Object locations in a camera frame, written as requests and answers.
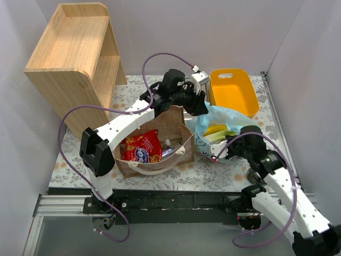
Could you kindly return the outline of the blue cartoon plastic bag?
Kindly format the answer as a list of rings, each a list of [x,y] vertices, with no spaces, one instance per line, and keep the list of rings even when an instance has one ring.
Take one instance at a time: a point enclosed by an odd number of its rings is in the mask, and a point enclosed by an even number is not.
[[[186,126],[194,134],[194,144],[197,147],[197,151],[208,158],[211,158],[208,146],[213,142],[205,140],[203,134],[210,126],[225,125],[235,135],[239,135],[241,129],[245,126],[259,127],[256,121],[236,110],[213,106],[209,102],[205,102],[205,104],[208,109],[208,114],[188,120]]]

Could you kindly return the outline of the white green leek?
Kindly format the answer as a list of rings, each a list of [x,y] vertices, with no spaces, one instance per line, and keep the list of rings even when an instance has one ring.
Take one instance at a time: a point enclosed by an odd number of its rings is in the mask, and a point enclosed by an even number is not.
[[[214,132],[212,134],[203,135],[203,138],[209,142],[220,142],[226,139],[226,136],[235,136],[233,131],[229,131],[228,129]]]

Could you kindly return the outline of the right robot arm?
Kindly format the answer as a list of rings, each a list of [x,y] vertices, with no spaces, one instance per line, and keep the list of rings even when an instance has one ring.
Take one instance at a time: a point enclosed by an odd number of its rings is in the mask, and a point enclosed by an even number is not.
[[[270,139],[257,126],[245,126],[237,136],[226,136],[226,157],[244,158],[278,196],[274,199],[259,184],[241,192],[240,204],[247,212],[264,214],[280,231],[273,238],[249,248],[265,246],[281,236],[291,243],[296,255],[340,253],[340,225],[325,218],[298,186],[293,171],[278,147],[269,150]]]

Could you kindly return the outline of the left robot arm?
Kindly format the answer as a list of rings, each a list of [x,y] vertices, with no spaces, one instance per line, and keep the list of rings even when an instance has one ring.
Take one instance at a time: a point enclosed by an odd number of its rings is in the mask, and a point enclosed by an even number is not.
[[[88,168],[95,207],[101,213],[108,213],[113,208],[109,182],[109,173],[115,165],[112,151],[124,138],[172,105],[183,107],[192,116],[207,114],[206,94],[201,87],[208,82],[209,76],[204,71],[197,71],[186,80],[183,72],[170,69],[162,81],[155,82],[140,95],[126,115],[119,115],[96,130],[88,127],[83,131],[80,157]]]

